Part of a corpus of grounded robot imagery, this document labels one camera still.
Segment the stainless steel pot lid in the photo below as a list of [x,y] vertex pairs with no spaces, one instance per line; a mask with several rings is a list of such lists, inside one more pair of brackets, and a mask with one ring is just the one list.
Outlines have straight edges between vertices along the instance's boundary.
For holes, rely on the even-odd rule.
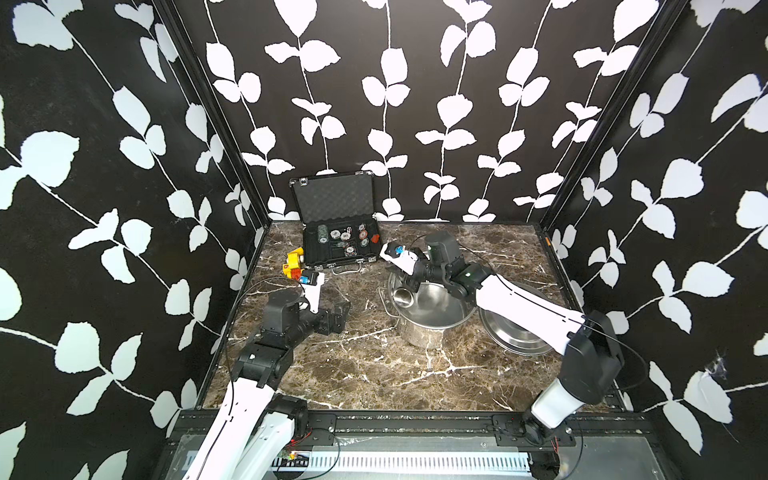
[[480,309],[479,316],[490,338],[506,351],[526,357],[552,351],[544,340],[498,313]]

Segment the long steel ladle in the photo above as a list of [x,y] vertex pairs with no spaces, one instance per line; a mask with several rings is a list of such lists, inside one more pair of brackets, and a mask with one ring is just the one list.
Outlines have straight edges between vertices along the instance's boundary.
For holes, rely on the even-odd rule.
[[391,291],[391,297],[394,303],[401,308],[410,308],[416,302],[420,284],[418,282],[406,281],[396,283]]

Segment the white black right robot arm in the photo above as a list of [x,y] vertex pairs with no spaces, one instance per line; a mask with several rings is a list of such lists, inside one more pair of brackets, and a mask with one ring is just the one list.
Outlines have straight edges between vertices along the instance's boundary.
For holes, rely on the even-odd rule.
[[406,288],[436,283],[478,309],[513,323],[543,340],[562,356],[560,372],[523,415],[529,437],[557,429],[582,406],[600,403],[625,365],[611,321],[553,303],[505,279],[492,267],[465,260],[460,244],[446,231],[425,237],[426,252],[388,245],[380,256],[403,273]]

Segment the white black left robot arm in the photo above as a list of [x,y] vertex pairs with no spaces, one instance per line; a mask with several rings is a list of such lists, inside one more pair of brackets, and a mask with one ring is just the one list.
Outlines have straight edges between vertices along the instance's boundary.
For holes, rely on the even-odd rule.
[[261,328],[244,346],[224,400],[184,473],[186,479],[260,479],[278,454],[310,432],[307,402],[277,392],[293,364],[294,349],[312,334],[341,334],[351,304],[319,307],[319,295],[272,292]]

